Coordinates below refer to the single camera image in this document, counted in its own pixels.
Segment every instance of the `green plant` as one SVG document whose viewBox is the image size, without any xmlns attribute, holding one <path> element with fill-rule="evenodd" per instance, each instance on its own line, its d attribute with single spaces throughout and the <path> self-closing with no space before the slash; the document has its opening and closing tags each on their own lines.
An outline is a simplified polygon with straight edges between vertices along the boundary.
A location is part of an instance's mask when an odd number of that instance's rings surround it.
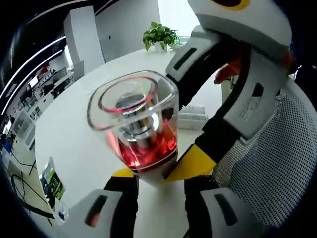
<svg viewBox="0 0 317 238">
<path fill-rule="evenodd" d="M 148 51 L 151 44 L 155 42 L 160 42 L 162 48 L 165 49 L 166 45 L 173 44 L 177 39 L 179 40 L 176 30 L 171 30 L 166 26 L 162 26 L 162 24 L 152 21 L 149 30 L 143 33 L 142 41 Z"/>
</svg>

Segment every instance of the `red liquid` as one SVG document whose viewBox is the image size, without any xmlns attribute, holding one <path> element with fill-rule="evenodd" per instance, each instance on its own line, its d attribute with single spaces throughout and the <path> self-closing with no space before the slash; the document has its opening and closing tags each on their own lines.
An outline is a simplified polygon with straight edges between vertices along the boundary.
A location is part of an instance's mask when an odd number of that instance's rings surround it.
<svg viewBox="0 0 317 238">
<path fill-rule="evenodd" d="M 119 141 L 119 149 L 120 157 L 132 170 L 144 171 L 153 169 L 154 164 L 163 159 L 167 161 L 174 158 L 177 155 L 177 142 L 173 132 L 164 122 L 162 132 L 157 132 L 149 138 L 148 147 L 143 148 L 136 144 L 126 146 Z"/>
</svg>

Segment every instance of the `white flower pot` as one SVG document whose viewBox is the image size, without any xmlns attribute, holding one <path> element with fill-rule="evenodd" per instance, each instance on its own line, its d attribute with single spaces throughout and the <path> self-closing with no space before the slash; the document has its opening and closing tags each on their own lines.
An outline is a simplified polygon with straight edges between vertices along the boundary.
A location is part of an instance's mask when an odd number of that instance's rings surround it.
<svg viewBox="0 0 317 238">
<path fill-rule="evenodd" d="M 154 47 L 156 52 L 167 52 L 167 45 L 165 45 L 165 49 L 162 48 L 161 42 L 155 42 Z"/>
</svg>

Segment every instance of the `potted plant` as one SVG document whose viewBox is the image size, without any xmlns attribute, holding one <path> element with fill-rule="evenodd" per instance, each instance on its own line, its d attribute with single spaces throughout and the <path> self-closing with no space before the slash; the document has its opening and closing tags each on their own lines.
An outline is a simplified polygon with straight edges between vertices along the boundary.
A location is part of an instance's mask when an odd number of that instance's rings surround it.
<svg viewBox="0 0 317 238">
<path fill-rule="evenodd" d="M 171 30 L 170 28 L 153 21 L 151 22 L 149 30 L 144 32 L 142 39 L 147 51 L 151 44 L 153 44 L 155 50 L 159 52 L 167 51 L 167 46 L 173 44 L 176 40 L 179 40 L 176 30 Z"/>
</svg>

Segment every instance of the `glass cup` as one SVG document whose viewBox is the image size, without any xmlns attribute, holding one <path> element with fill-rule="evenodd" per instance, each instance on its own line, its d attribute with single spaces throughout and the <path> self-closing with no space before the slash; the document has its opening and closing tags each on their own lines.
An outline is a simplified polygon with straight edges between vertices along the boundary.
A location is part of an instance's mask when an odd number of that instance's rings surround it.
<svg viewBox="0 0 317 238">
<path fill-rule="evenodd" d="M 89 126 L 132 173 L 160 184 L 176 165 L 178 90 L 165 76 L 140 71 L 92 94 Z"/>
</svg>

